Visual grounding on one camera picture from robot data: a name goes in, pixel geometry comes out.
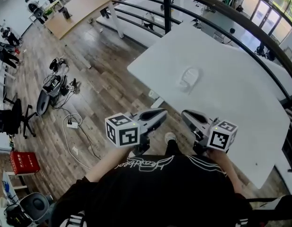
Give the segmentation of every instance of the wooden floor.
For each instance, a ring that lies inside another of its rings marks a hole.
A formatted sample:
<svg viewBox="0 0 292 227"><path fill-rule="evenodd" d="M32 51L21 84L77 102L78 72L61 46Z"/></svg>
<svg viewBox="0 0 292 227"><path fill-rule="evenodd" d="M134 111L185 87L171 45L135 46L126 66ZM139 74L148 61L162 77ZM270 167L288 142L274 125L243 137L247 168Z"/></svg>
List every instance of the wooden floor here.
<svg viewBox="0 0 292 227"><path fill-rule="evenodd" d="M82 127L92 139L95 154L103 157L110 148L105 137L105 117L126 111L134 113L149 108L153 103L147 96L149 89L127 71L127 66L145 48L127 38L120 39L116 32L99 24L82 24L68 36L89 60L91 69L78 61L69 48L63 46L45 27L30 26L23 36L19 56L23 62L15 74L16 80L7 81L7 94L13 97L17 93L22 100L23 111L27 104L31 104L35 110L43 80L51 73L51 61L56 57L64 58L69 65L68 83L73 78L79 82L79 91L69 99L64 108L82 116ZM183 153L193 154L193 135L170 106L163 104L163 107L168 109L168 119L152 134L151 149L147 154L164 153L166 145L163 138L169 131L176 134ZM51 194L55 199L88 171L67 150L62 129L62 119L67 114L64 110L53 110L49 106L44 115L36 116L31 121L36 138L27 133L29 138L25 140L20 132L15 136L16 150L35 152L41 167L41 171L34 176L24 177L27 185L32 191ZM66 126L65 131L72 154L88 167L95 165L98 159L93 155L82 131ZM288 194L275 169L260 190L243 174L239 173L239 176L244 183L247 198Z"/></svg>

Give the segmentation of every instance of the black railing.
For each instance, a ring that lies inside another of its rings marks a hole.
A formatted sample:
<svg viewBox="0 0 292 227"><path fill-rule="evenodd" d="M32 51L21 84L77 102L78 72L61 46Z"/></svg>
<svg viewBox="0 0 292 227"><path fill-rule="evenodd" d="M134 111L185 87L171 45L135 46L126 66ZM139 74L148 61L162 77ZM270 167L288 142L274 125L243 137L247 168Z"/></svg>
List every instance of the black railing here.
<svg viewBox="0 0 292 227"><path fill-rule="evenodd" d="M285 108L289 108L292 111L292 96L288 94L288 92L286 91L286 89L283 87L283 85L281 84L281 82L278 80L278 78L274 75L274 73L266 66L266 64L257 56L253 53L253 51L251 51L246 45L244 45L240 40L238 40L236 37L234 37L232 34L230 34L229 32L225 31L224 29L220 28L219 26L217 26L216 24L212 23L211 21L207 20L206 18L195 14L189 10L186 10L182 7L176 6L174 4L172 4L171 0L149 0L151 2L155 2L158 4L163 5L164 7L164 14L149 10L147 8L141 7L139 5L135 5L135 4L130 4L128 2L124 2L124 1L117 1L117 0L113 0L115 3L120 3L123 5L127 5L127 6L131 6L134 7L136 9L140 9L143 11L147 11L151 14L160 16L164 18L164 26L160 25L158 23L155 23L153 21L150 21L146 18L143 18L139 15L127 12L127 11L123 11L121 9L116 9L117 12L120 13L124 13L127 14L129 16L135 17L135 18L139 18L143 21L146 21L147 23L151 23L154 26L157 26L163 30L165 30L165 34L168 33L171 30L171 24L172 22L175 24L180 24L181 22L172 18L171 17L171 9L176 9L180 12L183 12L193 18L196 18L197 20L209 25L210 27L213 27L215 30L219 31L220 33L224 34L226 37L230 38L234 43L236 43L240 48L242 48L248 55L250 55L267 73L268 75L272 78L272 80L276 83L276 85L280 88L280 90L282 91L282 93L285 96L285 100L283 102L284 107ZM221 1L218 0L194 0L197 1L199 3L204 4L205 6L210 7L211 9L214 9L215 11L223 14L224 16L230 18L231 20L233 20L234 22L236 22L237 24L239 24L240 26L242 26L244 29L248 30L254 37L256 37L259 41L261 41L270 51L273 51L275 54L275 57L278 59L278 61L280 62L280 64L286 69L286 71L289 73L289 75L292 78L292 62L291 60L287 57L287 55L284 53L284 51L275 43L275 41L270 38L269 35L267 35L263 30L261 30L261 28L259 28L257 25L255 25L250 19L248 19L247 17L243 16L241 13L239 13L238 11L234 10L233 8L227 6L226 4L222 3ZM159 37L162 37L161 34L141 25L138 24L130 19L124 18L122 16L118 16L118 18L127 21L131 24L134 24L154 35L157 35ZM285 143L285 147L284 147L284 152L286 153L286 156L288 157L288 160L290 160L290 164L292 166L292 127L290 126L289 132L288 132L288 136L286 138L286 143Z"/></svg>

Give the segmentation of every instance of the red crate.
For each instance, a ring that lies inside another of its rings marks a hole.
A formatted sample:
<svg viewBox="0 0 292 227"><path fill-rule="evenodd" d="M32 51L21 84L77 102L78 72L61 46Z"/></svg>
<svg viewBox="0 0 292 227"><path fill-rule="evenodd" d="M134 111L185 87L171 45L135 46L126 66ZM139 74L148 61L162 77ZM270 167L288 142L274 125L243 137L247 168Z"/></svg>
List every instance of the red crate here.
<svg viewBox="0 0 292 227"><path fill-rule="evenodd" d="M36 155L34 152L15 152L10 153L10 162L14 173L25 174L35 173L40 170Z"/></svg>

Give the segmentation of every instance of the glass door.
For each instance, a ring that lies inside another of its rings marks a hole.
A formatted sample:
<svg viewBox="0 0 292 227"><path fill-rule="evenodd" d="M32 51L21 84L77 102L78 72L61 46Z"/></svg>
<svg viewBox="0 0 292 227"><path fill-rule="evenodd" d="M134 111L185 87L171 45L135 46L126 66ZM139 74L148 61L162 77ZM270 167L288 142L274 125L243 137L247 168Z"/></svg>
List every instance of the glass door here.
<svg viewBox="0 0 292 227"><path fill-rule="evenodd" d="M256 9L253 15L252 22L256 24L257 26L259 26L263 22L264 18L266 17L269 9L270 9L270 6L268 4L266 4L263 1L260 1L258 8Z"/></svg>
<svg viewBox="0 0 292 227"><path fill-rule="evenodd" d="M280 15L276 13L273 9L270 10L269 15L265 19L261 29L265 31L267 34L270 33L271 29L274 27L274 25L277 23Z"/></svg>

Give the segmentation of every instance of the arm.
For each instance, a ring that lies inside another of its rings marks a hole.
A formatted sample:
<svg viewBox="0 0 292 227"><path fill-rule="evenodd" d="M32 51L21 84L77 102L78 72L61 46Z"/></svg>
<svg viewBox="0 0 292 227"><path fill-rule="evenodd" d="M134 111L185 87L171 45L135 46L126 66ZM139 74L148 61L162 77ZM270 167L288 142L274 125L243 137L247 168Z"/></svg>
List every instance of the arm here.
<svg viewBox="0 0 292 227"><path fill-rule="evenodd" d="M233 166L231 160L228 158L227 154L220 150L210 149L207 151L207 154L210 159L215 161L221 169L223 169L228 177L230 178L230 181L232 182L232 185L234 187L234 191L236 193L239 193L242 195L242 184L240 179L238 178Z"/></svg>
<svg viewBox="0 0 292 227"><path fill-rule="evenodd" d="M108 154L96 164L89 173L86 174L86 178L90 182L97 183L106 173L113 169L123 158L127 157L131 147L114 148Z"/></svg>

